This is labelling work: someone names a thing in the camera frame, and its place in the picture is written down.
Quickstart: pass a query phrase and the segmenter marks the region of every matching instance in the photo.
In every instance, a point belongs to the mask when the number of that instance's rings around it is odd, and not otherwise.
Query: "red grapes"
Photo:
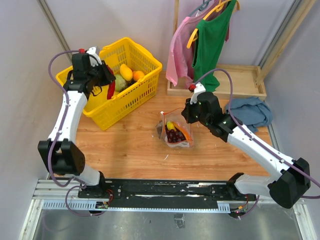
[[[167,136],[168,143],[174,144],[179,143],[186,140],[186,137],[180,130],[169,130],[167,125],[165,125],[165,133]]]

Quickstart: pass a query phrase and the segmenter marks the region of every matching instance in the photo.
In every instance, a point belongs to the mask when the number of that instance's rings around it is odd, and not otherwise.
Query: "yellow basket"
[[[119,74],[121,64],[145,74],[137,83],[114,95],[110,100],[107,100],[109,86],[102,87],[102,92],[98,96],[90,95],[83,114],[92,118],[104,131],[156,95],[162,64],[143,46],[128,37],[105,46],[99,56],[114,74]],[[70,70],[72,66],[56,75],[61,85],[66,82]]]

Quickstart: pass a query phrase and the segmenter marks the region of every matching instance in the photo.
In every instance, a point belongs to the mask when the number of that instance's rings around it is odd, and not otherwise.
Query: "clothes hanger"
[[[207,7],[208,7],[208,5],[209,5],[209,2],[211,2],[212,0],[208,0],[208,1],[205,1],[205,0],[203,0],[203,3],[200,5],[200,6],[198,6],[195,10],[193,10],[190,14],[189,14],[189,17],[192,17],[193,16],[193,14],[195,14],[196,13],[196,11],[203,11],[203,10],[205,10]]]
[[[230,1],[231,0],[225,0],[225,1],[219,0],[219,4],[215,6],[210,12],[208,12],[207,15],[204,16],[203,20],[206,20],[213,12],[221,11],[224,5]],[[240,4],[238,1],[236,1],[236,10],[240,10]],[[191,48],[192,42],[194,42],[197,39],[198,39],[198,28],[194,29],[186,45],[186,48],[187,49]]]

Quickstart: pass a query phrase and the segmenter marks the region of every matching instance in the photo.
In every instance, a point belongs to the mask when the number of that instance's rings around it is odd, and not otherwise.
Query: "pink shirt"
[[[186,86],[189,86],[193,82],[194,69],[192,68],[192,63],[194,60],[194,44],[188,49],[187,43],[200,20],[218,3],[219,1],[215,0],[214,3],[199,16],[187,16],[175,31],[169,48],[165,75],[166,79],[171,81],[174,86],[177,85],[178,78],[182,77],[186,77]],[[207,20],[210,21],[216,18],[224,9],[225,7],[220,12],[212,13]]]

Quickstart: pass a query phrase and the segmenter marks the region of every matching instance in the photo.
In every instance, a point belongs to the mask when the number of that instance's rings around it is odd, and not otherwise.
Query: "orange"
[[[142,79],[144,76],[145,76],[145,74],[142,71],[134,71],[133,72],[133,80],[135,80],[135,81]]]

